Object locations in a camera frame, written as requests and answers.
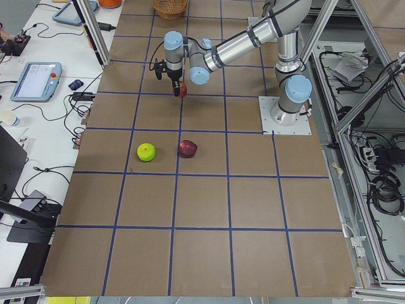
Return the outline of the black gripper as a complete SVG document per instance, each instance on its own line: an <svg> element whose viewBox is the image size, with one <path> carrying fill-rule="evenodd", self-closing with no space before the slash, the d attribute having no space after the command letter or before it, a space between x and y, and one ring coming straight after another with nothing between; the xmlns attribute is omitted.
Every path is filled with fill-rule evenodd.
<svg viewBox="0 0 405 304"><path fill-rule="evenodd" d="M174 96L180 95L180 78L182 77L182 63L180 61L172 63L167 60L155 60L154 72L158 80L161 80L162 75L166 73L172 81Z"/></svg>

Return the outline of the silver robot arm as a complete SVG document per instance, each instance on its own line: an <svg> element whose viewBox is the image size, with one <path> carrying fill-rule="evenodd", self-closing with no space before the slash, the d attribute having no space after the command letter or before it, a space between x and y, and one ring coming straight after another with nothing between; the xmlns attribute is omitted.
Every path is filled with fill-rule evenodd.
<svg viewBox="0 0 405 304"><path fill-rule="evenodd" d="M166 73L171 79L174 95L183 97L187 87L180 79L185 58L189 59L191 81L201 86L208 83L216 70L276 39L278 60L275 75L281 96L272 106L270 115L276 124L294 125L312 91L311 82L301 73L303 61L298 50L298 26L310 7L311 1L305 0L266 1L258 22L217 45L209 39L194 39L177 31L167 32L163 41L166 58L150 63L149 69L155 72L157 79Z"/></svg>

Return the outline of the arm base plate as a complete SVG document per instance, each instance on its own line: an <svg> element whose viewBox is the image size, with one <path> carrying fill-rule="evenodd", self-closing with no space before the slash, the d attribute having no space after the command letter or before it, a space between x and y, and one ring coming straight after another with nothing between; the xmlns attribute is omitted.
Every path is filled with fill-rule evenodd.
<svg viewBox="0 0 405 304"><path fill-rule="evenodd" d="M310 136L309 125L311 110L301 106L298 113L284 113L278 104L277 96L260 96L259 111L262 133L264 135Z"/></svg>

